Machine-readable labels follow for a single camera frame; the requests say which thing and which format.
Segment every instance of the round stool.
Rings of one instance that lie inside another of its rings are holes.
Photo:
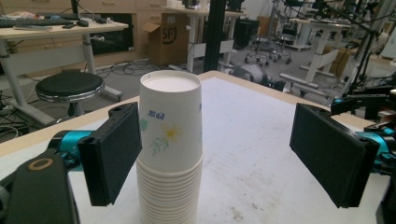
[[[39,81],[35,91],[41,100],[70,104],[67,117],[54,121],[59,123],[83,115],[84,109],[78,102],[93,97],[104,88],[103,79],[94,74],[63,72]]]

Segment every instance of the desk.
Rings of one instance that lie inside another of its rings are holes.
[[[370,176],[359,208],[337,209],[290,149],[294,105],[307,101],[215,71],[200,78],[205,159],[196,223],[375,223],[387,176]],[[113,106],[1,144],[0,178],[45,150],[57,132],[94,130]],[[371,124],[335,118],[358,129]],[[135,167],[109,207],[91,207],[83,173],[69,177],[81,223],[140,223]]]
[[[204,57],[206,44],[199,43],[196,37],[197,21],[199,18],[204,18],[209,15],[209,10],[200,9],[186,9],[175,7],[164,7],[166,10],[185,13],[190,17],[190,30],[189,30],[189,47],[187,55],[187,70],[192,72],[194,58]],[[220,53],[224,53],[224,64],[229,65],[231,55],[233,52],[233,29],[235,27],[235,20],[241,16],[246,16],[243,12],[225,11],[225,17],[230,18],[230,25],[228,30],[228,40],[221,41]]]
[[[14,30],[12,28],[1,29],[0,63],[4,68],[12,94],[15,98],[15,100],[11,100],[10,103],[23,113],[36,119],[42,124],[47,125],[53,121],[54,118],[26,103],[17,76],[84,61],[87,62],[88,71],[92,74],[96,74],[90,34],[118,31],[127,27],[127,24],[112,22],[107,24],[90,23],[89,27],[76,26],[72,29],[63,29],[62,26],[53,26],[52,30],[49,32],[23,31]],[[81,35],[83,38],[83,44],[59,49],[46,49],[17,54],[9,54],[7,51],[7,41],[9,40],[19,41],[26,39],[64,37],[70,35]],[[116,95],[119,99],[122,96],[122,92],[109,87],[105,87],[105,91]]]
[[[308,23],[313,28],[313,30],[315,31],[323,30],[323,33],[321,34],[318,47],[315,51],[314,57],[312,58],[311,64],[309,65],[309,67],[301,66],[301,68],[308,70],[305,80],[292,77],[287,74],[280,74],[280,76],[300,82],[311,88],[317,88],[318,84],[313,83],[316,73],[329,77],[334,77],[334,74],[329,73],[329,70],[332,65],[332,62],[335,60],[338,54],[338,46],[342,38],[341,30],[344,27],[350,27],[350,25],[343,23],[335,23],[335,22],[308,21],[308,20],[300,20],[300,19],[291,19],[290,21],[299,22],[299,23]],[[331,32],[337,32],[337,34],[334,37],[334,44],[332,45],[333,50],[327,54],[323,54],[323,50],[326,47],[326,43],[329,40]]]

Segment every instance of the keyboard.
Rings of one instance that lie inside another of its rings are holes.
[[[14,25],[37,25],[37,26],[54,26],[72,24],[72,21],[57,20],[34,20],[34,19],[16,19],[16,20],[0,20],[0,28],[11,28]]]
[[[61,19],[68,21],[79,21],[79,16],[81,18],[88,18],[94,20],[102,18],[100,14],[91,14],[91,13],[80,13],[78,16],[77,13],[37,12],[36,15],[44,16],[45,19],[51,19],[52,16],[59,16]]]

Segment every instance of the black stool seat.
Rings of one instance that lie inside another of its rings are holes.
[[[37,96],[45,101],[72,103],[94,96],[105,87],[99,76],[82,72],[64,72],[46,77],[35,86]]]

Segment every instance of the cardboard box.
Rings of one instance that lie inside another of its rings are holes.
[[[156,65],[185,63],[190,23],[187,14],[163,13],[161,24],[147,22],[142,30],[148,32],[148,59]]]
[[[331,50],[332,46],[327,45],[323,50],[323,54],[326,54]],[[335,58],[334,62],[332,62],[329,72],[341,77],[344,74],[344,69],[347,66],[347,62],[349,61],[350,53],[350,49],[339,48],[337,57]]]
[[[257,17],[259,23],[259,32],[258,35],[267,35],[268,27],[270,26],[270,19],[269,17]],[[273,34],[276,34],[276,26],[277,26],[277,18],[274,18],[274,26],[273,26]]]

